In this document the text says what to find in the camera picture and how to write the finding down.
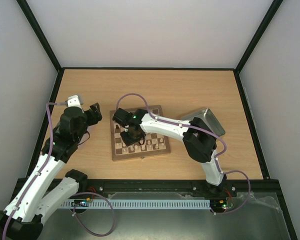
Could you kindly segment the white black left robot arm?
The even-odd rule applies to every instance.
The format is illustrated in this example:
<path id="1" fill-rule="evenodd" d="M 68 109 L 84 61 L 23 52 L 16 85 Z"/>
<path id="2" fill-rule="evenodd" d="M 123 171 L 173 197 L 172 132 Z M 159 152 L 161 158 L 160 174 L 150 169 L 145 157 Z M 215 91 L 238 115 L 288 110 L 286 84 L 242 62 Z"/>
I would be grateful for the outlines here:
<path id="1" fill-rule="evenodd" d="M 51 191 L 49 186 L 66 165 L 87 133 L 88 127 L 102 120 L 100 105 L 83 110 L 78 100 L 68 100 L 56 126 L 52 125 L 50 106 L 46 104 L 50 136 L 42 148 L 35 168 L 18 194 L 0 210 L 2 239 L 36 240 L 48 218 L 68 198 L 87 187 L 88 176 L 78 170 L 68 171 Z"/>

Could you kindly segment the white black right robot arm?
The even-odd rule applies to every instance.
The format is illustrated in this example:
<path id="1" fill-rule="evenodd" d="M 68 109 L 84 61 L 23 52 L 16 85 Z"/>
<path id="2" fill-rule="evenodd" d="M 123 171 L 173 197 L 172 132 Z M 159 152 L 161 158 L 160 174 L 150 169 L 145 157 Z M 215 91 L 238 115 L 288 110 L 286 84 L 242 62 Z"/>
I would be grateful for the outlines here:
<path id="1" fill-rule="evenodd" d="M 128 112 L 118 108 L 112 120 L 123 129 L 120 137 L 126 146 L 139 143 L 148 134 L 162 135 L 182 142 L 189 157 L 199 162 L 205 173 L 208 191 L 219 196 L 226 189 L 226 178 L 218 163 L 217 135 L 198 117 L 176 120 L 138 108 Z"/>

